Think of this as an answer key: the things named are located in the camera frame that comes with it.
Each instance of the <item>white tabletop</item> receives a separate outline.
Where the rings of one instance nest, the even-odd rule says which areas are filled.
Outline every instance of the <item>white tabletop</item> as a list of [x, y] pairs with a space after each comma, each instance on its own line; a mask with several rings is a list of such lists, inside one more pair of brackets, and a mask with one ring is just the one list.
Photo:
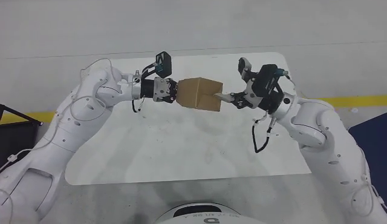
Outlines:
[[[240, 92], [246, 83], [238, 73], [238, 59], [247, 58], [253, 71], [264, 64], [288, 69], [278, 53], [244, 53], [172, 57], [172, 78], [205, 77], [223, 82], [223, 93]], [[133, 73], [154, 58], [113, 60], [114, 67]], [[295, 93], [286, 79], [282, 89]], [[221, 111], [209, 112], [145, 100], [141, 113], [130, 102], [114, 107], [102, 129], [70, 160], [66, 180], [72, 185], [220, 179], [310, 173], [297, 143], [280, 125], [268, 147], [253, 149], [252, 119], [260, 109], [238, 110], [222, 103]], [[256, 127], [257, 144], [263, 144], [270, 119]]]

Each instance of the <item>silver metal part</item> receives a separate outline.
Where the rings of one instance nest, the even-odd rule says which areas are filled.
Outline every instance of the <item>silver metal part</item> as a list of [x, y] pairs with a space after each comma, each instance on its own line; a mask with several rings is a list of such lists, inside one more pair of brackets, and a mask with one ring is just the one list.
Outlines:
[[141, 75], [138, 70], [132, 75], [132, 78], [128, 77], [129, 87], [132, 87], [132, 98], [134, 100], [140, 99], [141, 97]]
[[288, 93], [284, 93], [284, 98], [281, 104], [279, 105], [278, 109], [273, 113], [273, 117], [282, 119], [288, 113], [293, 103], [297, 103], [297, 102], [294, 102], [294, 96]]
[[216, 93], [214, 94], [214, 96], [216, 98], [218, 98], [219, 100], [221, 101], [224, 101], [224, 102], [227, 102], [227, 103], [231, 103], [234, 101], [234, 97], [233, 97], [233, 93], [231, 94], [222, 94], [222, 93]]
[[166, 212], [165, 214], [163, 214], [161, 217], [159, 217], [157, 219], [155, 224], [158, 224], [160, 222], [164, 222], [165, 220], [169, 220], [169, 219], [174, 218], [174, 214], [179, 209], [182, 209], [182, 208], [185, 208], [185, 207], [190, 207], [190, 206], [201, 206], [201, 205], [215, 206], [215, 207], [219, 208], [222, 211], [222, 213], [230, 213], [230, 214], [238, 214], [239, 215], [238, 212], [236, 212], [233, 209], [231, 209], [231, 208], [229, 208], [227, 206], [224, 206], [224, 205], [215, 204], [215, 203], [192, 203], [192, 204], [178, 206], [178, 207], [176, 207], [176, 208]]
[[169, 96], [169, 81], [160, 77], [154, 79], [153, 101], [161, 102], [163, 97]]
[[253, 92], [253, 83], [254, 83], [254, 78], [252, 78], [251, 80], [249, 80], [247, 82], [247, 86], [246, 86], [246, 89], [244, 90], [245, 92], [245, 96], [244, 98], [249, 102], [251, 103], [253, 106], [251, 107], [251, 109], [255, 109], [258, 107], [258, 105], [261, 103], [262, 101], [262, 97], [257, 97], [255, 95], [255, 93]]

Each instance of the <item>cardboard box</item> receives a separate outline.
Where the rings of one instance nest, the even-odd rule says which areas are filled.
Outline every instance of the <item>cardboard box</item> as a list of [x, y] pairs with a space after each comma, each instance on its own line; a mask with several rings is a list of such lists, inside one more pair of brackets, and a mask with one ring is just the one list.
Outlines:
[[182, 107], [198, 110], [220, 111], [221, 101], [214, 97], [215, 93], [222, 93], [223, 83], [195, 77], [178, 82], [177, 97]]

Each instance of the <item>yellow floor line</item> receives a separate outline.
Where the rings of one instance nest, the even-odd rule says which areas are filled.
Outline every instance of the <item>yellow floor line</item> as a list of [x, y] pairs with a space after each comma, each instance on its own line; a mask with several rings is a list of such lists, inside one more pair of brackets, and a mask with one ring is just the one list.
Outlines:
[[[387, 106], [387, 95], [381, 96], [351, 96], [351, 97], [332, 97], [332, 98], [320, 98], [334, 107], [382, 107]], [[27, 113], [34, 119], [41, 122], [51, 122], [54, 112], [34, 112]], [[23, 121], [19, 116], [14, 114], [6, 114], [2, 116], [0, 120], [1, 124], [13, 123]]]

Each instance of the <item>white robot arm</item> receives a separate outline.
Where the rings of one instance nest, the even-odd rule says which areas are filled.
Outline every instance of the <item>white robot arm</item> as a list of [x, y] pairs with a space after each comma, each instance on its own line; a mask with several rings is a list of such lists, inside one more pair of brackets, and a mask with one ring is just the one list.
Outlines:
[[250, 62], [241, 58], [238, 71], [247, 84], [246, 89], [216, 96], [237, 108], [259, 107], [271, 115], [264, 146], [276, 122], [285, 127], [298, 142], [312, 173], [339, 202], [348, 224], [386, 224], [387, 214], [381, 204], [385, 205], [374, 192], [364, 152], [334, 108], [321, 100], [301, 99], [282, 92], [278, 79], [290, 77], [276, 65], [264, 65], [258, 73], [251, 68]]
[[[146, 79], [152, 73], [161, 77]], [[90, 72], [61, 103], [36, 146], [0, 173], [0, 223], [37, 223], [42, 219], [55, 201], [68, 161], [100, 130], [113, 106], [143, 97], [172, 103], [177, 84], [172, 79], [163, 79], [171, 73], [171, 57], [165, 52], [158, 54], [156, 62], [142, 74], [123, 74], [111, 65]], [[127, 82], [126, 88], [118, 84], [122, 80]], [[14, 160], [16, 157], [10, 156], [8, 163]]]

